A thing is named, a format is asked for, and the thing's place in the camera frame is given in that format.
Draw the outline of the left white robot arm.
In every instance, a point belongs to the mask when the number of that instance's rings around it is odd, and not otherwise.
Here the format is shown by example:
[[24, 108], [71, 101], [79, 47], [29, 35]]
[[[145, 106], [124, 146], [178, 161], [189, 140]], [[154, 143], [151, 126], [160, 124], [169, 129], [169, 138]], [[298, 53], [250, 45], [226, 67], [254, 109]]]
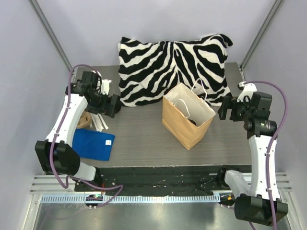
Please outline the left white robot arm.
[[70, 82], [65, 90], [61, 112], [45, 140], [35, 144], [35, 152], [44, 172], [66, 175], [82, 181], [91, 191], [101, 188], [98, 168], [81, 161], [81, 157], [108, 160], [115, 136], [91, 130], [78, 130], [83, 113], [101, 119], [114, 118], [120, 110], [119, 96], [109, 96], [111, 80], [103, 79], [95, 70], [85, 71], [82, 78]]

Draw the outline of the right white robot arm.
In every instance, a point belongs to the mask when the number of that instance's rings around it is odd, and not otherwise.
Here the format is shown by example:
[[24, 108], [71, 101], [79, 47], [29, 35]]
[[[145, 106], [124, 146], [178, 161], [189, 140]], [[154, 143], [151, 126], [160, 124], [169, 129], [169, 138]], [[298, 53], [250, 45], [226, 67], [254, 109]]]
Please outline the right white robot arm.
[[251, 182], [236, 167], [224, 165], [218, 171], [216, 182], [222, 189], [230, 188], [235, 197], [235, 217], [239, 220], [273, 226], [288, 213], [277, 188], [275, 174], [275, 147], [277, 124], [269, 119], [272, 96], [263, 92], [226, 96], [218, 110], [219, 118], [244, 122], [251, 150]]

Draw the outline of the black plastic cup lid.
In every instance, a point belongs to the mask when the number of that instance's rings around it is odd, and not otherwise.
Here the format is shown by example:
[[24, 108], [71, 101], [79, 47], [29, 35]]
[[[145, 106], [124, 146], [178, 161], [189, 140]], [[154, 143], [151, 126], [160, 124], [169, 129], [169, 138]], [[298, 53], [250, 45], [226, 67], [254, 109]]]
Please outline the black plastic cup lid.
[[189, 121], [190, 121], [193, 125], [197, 126], [197, 124], [196, 124], [196, 122], [195, 122], [194, 120], [189, 119]]

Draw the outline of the brown paper takeout bag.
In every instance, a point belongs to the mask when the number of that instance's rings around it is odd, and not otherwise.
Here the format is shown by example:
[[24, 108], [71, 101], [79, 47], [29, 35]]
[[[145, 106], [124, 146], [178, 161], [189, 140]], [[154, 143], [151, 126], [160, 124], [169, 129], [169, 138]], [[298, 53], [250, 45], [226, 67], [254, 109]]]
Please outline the brown paper takeout bag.
[[201, 79], [191, 88], [180, 83], [163, 96], [162, 124], [187, 150], [203, 139], [216, 115], [206, 99], [207, 91]]

